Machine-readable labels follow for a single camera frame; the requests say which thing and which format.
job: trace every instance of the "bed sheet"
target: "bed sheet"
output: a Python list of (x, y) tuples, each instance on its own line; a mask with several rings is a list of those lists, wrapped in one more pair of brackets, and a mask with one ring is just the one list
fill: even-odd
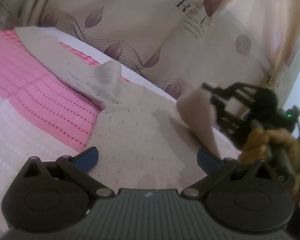
[[(45, 29), (90, 66), (111, 60), (89, 45), (54, 28)], [(123, 78), (175, 100), (122, 65)], [(53, 161), (84, 150), (101, 108), (64, 85), (23, 47), (14, 31), (0, 32), (0, 203), (30, 156)], [(231, 143), (215, 131), (225, 156), (236, 157)], [(0, 209), (0, 236), (7, 230)]]

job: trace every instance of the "red dotted stripe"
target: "red dotted stripe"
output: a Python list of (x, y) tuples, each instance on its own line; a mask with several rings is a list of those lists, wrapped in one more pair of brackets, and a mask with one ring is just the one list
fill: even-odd
[[(12, 36), (13, 36), (13, 39), (14, 39), (15, 41), (18, 41), (18, 42), (20, 43), (20, 45), (23, 47), (23, 44), (21, 43), (21, 41), (20, 41), (20, 39), (18, 38), (18, 36), (17, 36), (17, 34), (15, 33), (15, 31), (12, 31), (12, 32), (10, 32), (10, 33), (7, 33), (7, 35), (5, 34), (5, 32), (2, 32), (2, 34), (3, 34), (3, 36), (7, 36), (7, 35), (8, 35), (8, 37), (12, 37)], [(65, 47), (66, 49), (68, 49), (70, 52), (72, 52), (72, 53), (76, 54), (78, 57), (80, 57), (85, 63), (95, 62), (95, 63), (96, 63), (96, 64), (95, 64), (96, 66), (99, 64), (99, 62), (97, 62), (97, 61), (96, 61), (95, 59), (93, 59), (92, 57), (90, 57), (90, 56), (88, 56), (88, 55), (86, 55), (86, 54), (84, 54), (84, 53), (82, 53), (82, 52), (80, 52), (80, 51), (77, 51), (76, 49), (73, 49), (72, 47), (70, 47), (70, 46), (68, 46), (68, 45), (66, 45), (66, 44), (64, 44), (64, 43), (62, 43), (62, 42), (60, 42), (60, 44), (61, 44), (63, 47)], [(33, 66), (33, 65), (29, 65), (29, 66), (30, 66), (31, 68), (37, 70), (39, 73), (41, 73), (41, 74), (43, 74), (43, 75), (45, 75), (45, 76), (48, 76), (48, 77), (51, 78), (53, 81), (55, 81), (54, 77), (53, 77), (50, 73), (44, 73), (44, 72), (42, 72), (40, 69), (36, 68), (36, 67)], [(28, 71), (26, 71), (26, 70), (24, 70), (24, 71), (27, 72), (28, 74), (30, 74), (31, 76), (33, 76), (34, 78), (37, 78), (36, 76), (34, 76), (33, 74), (31, 74), (30, 72), (28, 72)], [(102, 111), (102, 109), (101, 109), (100, 106), (95, 105), (94, 103), (85, 101), (85, 100), (82, 99), (80, 96), (78, 96), (76, 93), (74, 93), (73, 91), (68, 90), (66, 87), (64, 87), (62, 83), (57, 82), (57, 81), (55, 81), (55, 82), (56, 82), (57, 84), (59, 84), (60, 86), (62, 86), (63, 88), (65, 88), (67, 91), (70, 91), (72, 94), (74, 94), (76, 97), (78, 97), (79, 99), (81, 99), (81, 100), (84, 101), (85, 103), (88, 103), (88, 104), (90, 104), (90, 105), (92, 105), (92, 106), (97, 106), (98, 110)]]
[(17, 95), (16, 95), (15, 93), (10, 93), (10, 92), (8, 92), (8, 91), (7, 91), (4, 87), (2, 87), (1, 85), (0, 85), (0, 88), (1, 88), (2, 90), (4, 90), (8, 95), (14, 95), (14, 96), (17, 98), (17, 100), (19, 100), (18, 102), (19, 102), (19, 103), (20, 103), (20, 104), (21, 104), (28, 112), (30, 112), (31, 114), (33, 114), (34, 116), (36, 116), (38, 119), (40, 119), (40, 120), (43, 121), (44, 123), (47, 123), (48, 125), (51, 125), (51, 126), (54, 127), (55, 129), (58, 129), (60, 132), (63, 132), (64, 135), (67, 135), (67, 137), (71, 137), (71, 139), (75, 140), (75, 141), (78, 142), (79, 144), (83, 144), (82, 142), (79, 142), (78, 139), (75, 139), (75, 137), (73, 137), (73, 136), (71, 136), (70, 134), (67, 134), (66, 132), (64, 132), (62, 128), (59, 128), (59, 127), (56, 126), (55, 124), (53, 124), (53, 123), (49, 122), (48, 120), (46, 120), (46, 119), (40, 117), (39, 115), (37, 115), (34, 111), (32, 111), (32, 110), (31, 110), (30, 108), (28, 108), (24, 103), (22, 103), (22, 101), (17, 97)]
[[(7, 60), (11, 63), (11, 65), (14, 64), (14, 62), (12, 62), (11, 60), (9, 60), (9, 59), (7, 59)], [(41, 79), (40, 77), (35, 76), (35, 75), (34, 75), (33, 73), (31, 73), (30, 71), (27, 71), (27, 70), (25, 70), (25, 69), (18, 69), (18, 70), (21, 71), (21, 72), (23, 72), (23, 73), (26, 73), (26, 74), (32, 76), (35, 80), (40, 80), (40, 81), (42, 81), (42, 79)]]
[[(25, 81), (26, 83), (33, 84), (32, 82), (29, 82), (29, 81), (25, 80), (24, 78), (20, 77), (18, 74), (16, 74), (14, 71), (10, 70), (9, 68), (7, 68), (7, 67), (5, 67), (5, 68), (6, 68), (8, 71), (10, 71), (11, 73), (13, 73), (15, 76), (17, 76), (18, 78), (20, 78), (20, 79), (22, 79), (23, 81)], [(42, 81), (46, 86), (48, 86), (48, 85), (46, 84), (46, 82), (43, 81), (41, 78), (36, 78), (34, 75), (32, 75), (32, 76), (33, 76), (36, 80)], [(91, 101), (86, 101), (86, 100), (84, 100), (84, 99), (81, 98), (79, 95), (77, 95), (73, 90), (70, 90), (70, 89), (66, 88), (66, 87), (64, 86), (64, 84), (62, 84), (62, 83), (60, 83), (60, 82), (57, 82), (54, 78), (52, 78), (52, 80), (53, 80), (56, 84), (60, 85), (60, 87), (64, 88), (66, 91), (68, 91), (68, 92), (70, 92), (71, 94), (75, 95), (77, 98), (79, 98), (79, 99), (82, 100), (83, 102), (85, 102), (85, 103), (87, 103), (87, 104), (93, 106), (94, 108), (97, 108), (97, 110), (99, 110), (99, 111), (102, 111), (102, 109), (100, 108), (100, 106), (98, 106), (98, 105), (92, 103)]]
[[(18, 89), (23, 89), (24, 91), (26, 91), (26, 93), (28, 94), (28, 96), (30, 96), (31, 97), (31, 94), (29, 93), (29, 91), (26, 89), (26, 88), (24, 88), (24, 87), (19, 87), (18, 85), (16, 85), (14, 82), (12, 82), (9, 78), (7, 78), (5, 75), (3, 75), (2, 73), (0, 73), (0, 75), (3, 77), (3, 78), (5, 78), (6, 80), (8, 80), (12, 85), (14, 85), (15, 87), (17, 87)], [(45, 96), (46, 98), (48, 98), (49, 100), (51, 100), (52, 102), (54, 102), (54, 103), (57, 103), (57, 101), (55, 101), (55, 100), (53, 100), (53, 99), (51, 99), (50, 97), (48, 97), (47, 95), (45, 95), (44, 93), (42, 93), (42, 95), (43, 96)], [(70, 101), (70, 99), (68, 99), (68, 98), (66, 98), (66, 97), (64, 97), (63, 95), (61, 95), (61, 94), (58, 94), (58, 95), (60, 95), (62, 98), (64, 98), (64, 99), (67, 99), (68, 101)], [(83, 116), (81, 116), (81, 115), (79, 115), (79, 114), (77, 114), (77, 113), (74, 113), (74, 114), (76, 114), (77, 116), (79, 116), (79, 117), (81, 117), (82, 119), (84, 119), (87, 123), (90, 123), (91, 125), (93, 125), (90, 121), (87, 121)]]
[[(49, 110), (49, 107), (44, 106), (42, 103), (40, 103), (40, 101), (38, 101), (37, 99), (35, 99), (35, 98), (30, 94), (30, 92), (29, 92), (28, 90), (26, 90), (25, 88), (24, 88), (24, 90), (26, 91), (26, 93), (28, 94), (28, 96), (31, 97), (31, 99), (32, 99), (34, 102), (40, 104), (40, 106), (42, 106), (42, 107), (45, 108), (46, 110)], [(66, 108), (65, 106), (63, 106), (62, 104), (60, 104), (60, 103), (58, 103), (57, 101), (53, 100), (52, 98), (48, 97), (48, 96), (45, 95), (44, 93), (42, 93), (42, 95), (45, 96), (45, 97), (46, 97), (47, 99), (49, 99), (50, 101), (52, 101), (53, 103), (55, 103), (55, 104), (57, 104), (57, 105), (63, 107), (64, 109), (67, 109), (67, 111), (70, 111), (70, 113), (72, 113), (72, 114), (74, 114), (74, 115), (76, 115), (76, 116), (81, 117), (84, 121), (86, 121), (87, 123), (93, 125), (90, 121), (88, 121), (88, 120), (87, 120), (86, 118), (84, 118), (83, 116), (81, 116), (81, 115), (77, 114), (76, 112), (74, 112), (74, 111), (72, 111), (72, 110)], [(56, 113), (55, 111), (52, 111), (52, 109), (50, 109), (50, 112), (52, 112), (53, 114), (56, 114), (57, 116), (60, 116), (60, 114)]]
[[(26, 83), (29, 84), (33, 84), (33, 82), (29, 82), (28, 80), (24, 79), (23, 77), (21, 77), (19, 74), (15, 73), (13, 70), (11, 70), (10, 68), (4, 66), (8, 71), (10, 71), (10, 73), (14, 74), (16, 77), (20, 78), (21, 80), (23, 80)], [(36, 78), (34, 75), (32, 75), (37, 81), (40, 81), (40, 78)]]
[(42, 71), (41, 69), (38, 69), (36, 67), (37, 64), (33, 64), (32, 62), (29, 62), (29, 61), (25, 60), (25, 57), (29, 58), (29, 60), (33, 60), (34, 59), (30, 54), (26, 54), (26, 55), (24, 55), (24, 54), (16, 54), (15, 57), (17, 59), (19, 59), (20, 61), (22, 61), (22, 64), (24, 66), (28, 66), (29, 69), (36, 70), (36, 71), (38, 71), (39, 73), (41, 73), (42, 75), (45, 75), (45, 76), (51, 76), (51, 74), (48, 72), (48, 70), (46, 70), (44, 67), (42, 67), (42, 69), (44, 70), (44, 71)]
[(12, 44), (17, 44), (20, 48), (25, 49), (15, 31), (1, 31), (0, 35), (10, 41)]
[[(42, 106), (42, 108), (45, 108), (46, 110), (49, 110), (49, 107), (46, 107), (44, 106), (42, 103), (40, 103), (40, 101), (38, 101), (37, 99), (34, 99), (34, 97), (31, 96), (31, 94), (28, 94), (29, 97), (31, 97), (32, 100), (34, 100), (34, 102), (36, 102), (37, 104), (40, 104), (40, 106)], [(66, 118), (64, 118), (62, 115), (56, 113), (55, 111), (53, 111), (52, 109), (50, 109), (50, 112), (52, 112), (53, 114), (55, 114), (56, 116), (60, 117), (60, 118), (63, 118), (64, 120), (67, 120)], [(71, 113), (77, 115), (77, 116), (80, 116), (79, 114), (77, 113), (74, 113), (73, 111), (70, 111)], [(78, 127), (76, 124), (74, 124), (73, 122), (71, 122), (71, 124), (74, 126), (74, 127)], [(81, 129), (80, 127), (78, 127), (79, 130), (81, 130), (82, 132), (85, 132), (86, 134), (88, 134), (87, 131)]]

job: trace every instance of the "metal screw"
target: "metal screw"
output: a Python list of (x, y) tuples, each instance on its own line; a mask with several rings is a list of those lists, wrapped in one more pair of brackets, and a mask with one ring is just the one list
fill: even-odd
[(283, 182), (285, 178), (286, 178), (286, 177), (283, 176), (283, 175), (279, 176), (279, 180), (280, 180), (281, 182)]
[(152, 194), (151, 192), (147, 192), (147, 193), (145, 193), (145, 196), (146, 196), (146, 197), (152, 197), (153, 194)]
[(183, 191), (184, 194), (186, 194), (189, 197), (195, 197), (197, 195), (199, 195), (199, 190), (195, 189), (195, 188), (186, 188)]
[(233, 161), (235, 160), (234, 158), (230, 158), (230, 157), (226, 157), (226, 158), (223, 158), (224, 161)]
[(108, 197), (111, 195), (112, 191), (108, 188), (100, 188), (96, 191), (97, 195), (100, 197)]

